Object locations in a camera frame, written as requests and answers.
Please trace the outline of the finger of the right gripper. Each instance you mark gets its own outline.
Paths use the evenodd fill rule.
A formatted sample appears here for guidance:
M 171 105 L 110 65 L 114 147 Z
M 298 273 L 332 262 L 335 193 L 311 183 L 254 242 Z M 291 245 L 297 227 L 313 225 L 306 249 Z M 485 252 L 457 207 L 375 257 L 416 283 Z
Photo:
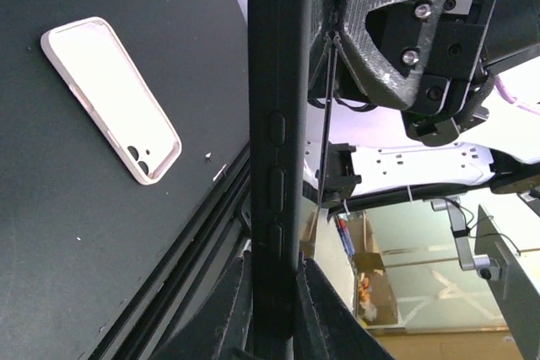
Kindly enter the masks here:
M 360 82 L 367 71 L 346 36 L 343 10 L 343 0 L 311 0 L 307 100 L 323 109 L 327 74 L 334 73 L 334 100 L 350 110 L 369 110 L 371 99 Z

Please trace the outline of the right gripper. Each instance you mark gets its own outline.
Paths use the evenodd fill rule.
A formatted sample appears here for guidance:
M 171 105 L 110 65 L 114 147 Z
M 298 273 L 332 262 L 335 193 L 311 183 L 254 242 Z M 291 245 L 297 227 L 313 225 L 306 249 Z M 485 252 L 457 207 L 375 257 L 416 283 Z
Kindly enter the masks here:
M 405 110 L 406 135 L 428 147 L 485 122 L 494 88 L 481 54 L 495 0 L 443 1 L 337 1 L 339 55 L 359 92 Z

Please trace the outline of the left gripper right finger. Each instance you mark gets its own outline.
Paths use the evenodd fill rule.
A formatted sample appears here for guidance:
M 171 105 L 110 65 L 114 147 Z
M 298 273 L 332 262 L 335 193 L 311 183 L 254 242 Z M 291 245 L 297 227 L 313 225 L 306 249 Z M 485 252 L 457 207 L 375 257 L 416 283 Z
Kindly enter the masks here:
M 317 263 L 299 258 L 296 359 L 385 360 L 392 355 L 353 317 Z

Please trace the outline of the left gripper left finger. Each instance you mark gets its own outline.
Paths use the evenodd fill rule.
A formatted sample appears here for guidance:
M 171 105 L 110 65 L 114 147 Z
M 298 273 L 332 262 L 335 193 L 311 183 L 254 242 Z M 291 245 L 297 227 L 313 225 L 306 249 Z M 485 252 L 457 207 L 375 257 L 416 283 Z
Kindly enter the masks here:
M 235 257 L 202 307 L 153 359 L 248 359 L 251 252 Z

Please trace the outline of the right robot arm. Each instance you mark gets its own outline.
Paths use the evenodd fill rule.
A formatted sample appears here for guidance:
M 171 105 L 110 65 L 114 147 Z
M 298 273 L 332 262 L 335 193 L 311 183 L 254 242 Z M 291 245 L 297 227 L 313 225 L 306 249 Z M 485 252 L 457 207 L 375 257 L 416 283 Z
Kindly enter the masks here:
M 539 109 L 496 81 L 538 56 L 539 0 L 310 2 L 306 198 L 538 185 Z

